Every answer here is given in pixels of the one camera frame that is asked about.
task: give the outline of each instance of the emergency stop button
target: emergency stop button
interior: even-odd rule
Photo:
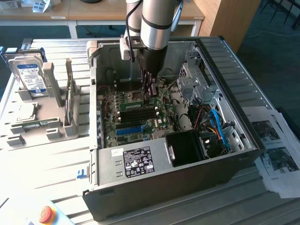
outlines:
[[[41,211],[39,222],[42,224],[48,223],[51,220],[52,215],[52,209],[49,206],[45,206]]]

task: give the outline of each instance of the white label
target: white label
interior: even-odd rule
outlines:
[[[122,156],[124,149],[113,149],[112,150],[112,157],[115,156]]]
[[[65,16],[51,16],[51,19],[65,19]]]
[[[43,78],[38,75],[37,64],[18,65],[20,77],[33,96],[41,96],[46,91]]]

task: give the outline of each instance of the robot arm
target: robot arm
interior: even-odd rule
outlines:
[[[132,62],[138,56],[144,93],[150,97],[156,95],[157,75],[164,66],[175,6],[176,0],[127,0],[121,56]]]

